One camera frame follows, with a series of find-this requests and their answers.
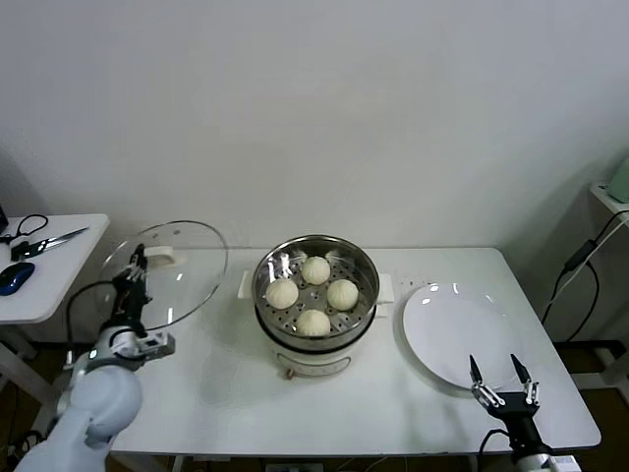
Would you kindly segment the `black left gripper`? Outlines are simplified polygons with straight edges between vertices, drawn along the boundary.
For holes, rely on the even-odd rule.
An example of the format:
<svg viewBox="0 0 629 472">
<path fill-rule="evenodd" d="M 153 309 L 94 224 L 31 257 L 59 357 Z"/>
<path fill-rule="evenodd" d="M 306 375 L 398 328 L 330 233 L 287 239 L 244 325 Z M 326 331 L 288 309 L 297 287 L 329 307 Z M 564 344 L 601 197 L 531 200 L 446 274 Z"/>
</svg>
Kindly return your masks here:
<svg viewBox="0 0 629 472">
<path fill-rule="evenodd" d="M 145 245 L 138 244 L 131 255 L 131 263 L 125 265 L 122 275 L 113 279 L 116 296 L 113 303 L 111 322 L 130 328 L 138 335 L 146 335 L 142 323 L 143 307 L 150 302 L 146 292 L 147 257 Z"/>
</svg>

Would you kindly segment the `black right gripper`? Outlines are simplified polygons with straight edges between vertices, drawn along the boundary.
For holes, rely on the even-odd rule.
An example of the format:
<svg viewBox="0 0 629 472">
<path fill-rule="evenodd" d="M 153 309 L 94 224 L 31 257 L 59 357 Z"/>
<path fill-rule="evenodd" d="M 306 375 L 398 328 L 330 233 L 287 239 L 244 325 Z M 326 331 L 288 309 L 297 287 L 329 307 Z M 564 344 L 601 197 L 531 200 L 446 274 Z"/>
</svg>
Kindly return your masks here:
<svg viewBox="0 0 629 472">
<path fill-rule="evenodd" d="M 485 384 L 474 356 L 470 355 L 471 392 L 491 417 L 504 424 L 514 453 L 541 453 L 542 438 L 534 422 L 540 405 L 539 383 L 532 380 L 515 354 L 511 354 L 510 359 L 524 392 L 498 395 Z"/>
</svg>

